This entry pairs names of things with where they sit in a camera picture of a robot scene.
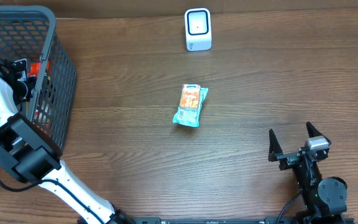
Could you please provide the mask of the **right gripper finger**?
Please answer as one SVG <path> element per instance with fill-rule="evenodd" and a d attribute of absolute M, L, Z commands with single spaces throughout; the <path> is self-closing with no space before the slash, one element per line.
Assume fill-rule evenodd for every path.
<path fill-rule="evenodd" d="M 269 130 L 269 151 L 268 151 L 268 160 L 277 161 L 277 157 L 283 154 L 282 148 L 278 142 L 278 139 L 273 131 Z"/>
<path fill-rule="evenodd" d="M 313 138 L 313 137 L 318 137 L 318 136 L 322 136 L 324 137 L 327 142 L 329 143 L 329 145 L 332 144 L 331 140 L 328 139 L 325 135 L 323 135 L 321 132 L 319 132 L 312 124 L 310 121 L 308 121 L 306 123 L 306 128 L 307 128 L 307 132 L 308 132 L 308 136 L 309 138 Z"/>

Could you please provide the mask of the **orange pasta packet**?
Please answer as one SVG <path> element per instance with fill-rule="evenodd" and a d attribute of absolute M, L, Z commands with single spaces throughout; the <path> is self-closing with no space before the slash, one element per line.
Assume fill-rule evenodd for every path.
<path fill-rule="evenodd" d="M 40 62 L 31 63 L 30 65 L 30 72 L 27 74 L 27 80 L 30 81 L 32 84 L 35 84 L 37 81 L 40 66 Z M 50 83 L 50 76 L 47 75 L 47 72 L 45 72 L 44 81 L 47 82 L 47 84 Z M 41 106 L 41 110 L 45 112 L 50 112 L 49 104 L 47 104 L 46 102 L 38 102 L 38 106 Z M 36 119 L 39 123 L 42 123 L 46 128 L 52 128 L 50 125 L 50 119 L 47 118 L 45 114 L 39 112 L 38 109 L 35 110 L 34 119 Z"/>

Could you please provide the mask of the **teal snack packet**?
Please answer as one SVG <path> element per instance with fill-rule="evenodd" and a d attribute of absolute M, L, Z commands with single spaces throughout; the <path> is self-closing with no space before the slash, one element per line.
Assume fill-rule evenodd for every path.
<path fill-rule="evenodd" d="M 172 122 L 183 126 L 197 128 L 199 126 L 202 105 L 208 92 L 208 88 L 201 87 L 199 106 L 196 110 L 180 108 L 178 105 L 177 112 L 175 113 Z"/>

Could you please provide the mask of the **small orange sachet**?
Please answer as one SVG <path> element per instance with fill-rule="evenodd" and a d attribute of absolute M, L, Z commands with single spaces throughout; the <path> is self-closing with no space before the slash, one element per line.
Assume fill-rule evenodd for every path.
<path fill-rule="evenodd" d="M 181 89 L 180 108 L 196 110 L 199 106 L 201 87 L 197 84 L 183 84 Z"/>

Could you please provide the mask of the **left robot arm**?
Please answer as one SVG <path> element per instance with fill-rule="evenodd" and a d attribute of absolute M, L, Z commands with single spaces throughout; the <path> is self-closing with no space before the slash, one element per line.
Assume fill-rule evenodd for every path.
<path fill-rule="evenodd" d="M 24 192 L 36 186 L 56 195 L 85 223 L 133 223 L 111 202 L 88 188 L 61 158 L 59 146 L 17 110 L 32 83 L 22 80 L 26 66 L 0 63 L 0 187 Z"/>

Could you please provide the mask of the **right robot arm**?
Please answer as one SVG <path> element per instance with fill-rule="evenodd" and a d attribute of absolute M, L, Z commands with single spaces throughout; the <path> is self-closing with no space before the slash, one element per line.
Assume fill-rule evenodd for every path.
<path fill-rule="evenodd" d="M 296 152 L 285 154 L 276 134 L 269 130 L 270 162 L 279 162 L 280 170 L 291 169 L 299 192 L 282 208 L 276 222 L 283 222 L 286 209 L 298 197 L 303 199 L 306 210 L 291 218 L 291 223 L 353 223 L 345 219 L 347 211 L 347 183 L 339 177 L 323 178 L 318 162 L 328 158 L 331 141 L 320 133 L 310 122 L 306 123 L 309 138 Z"/>

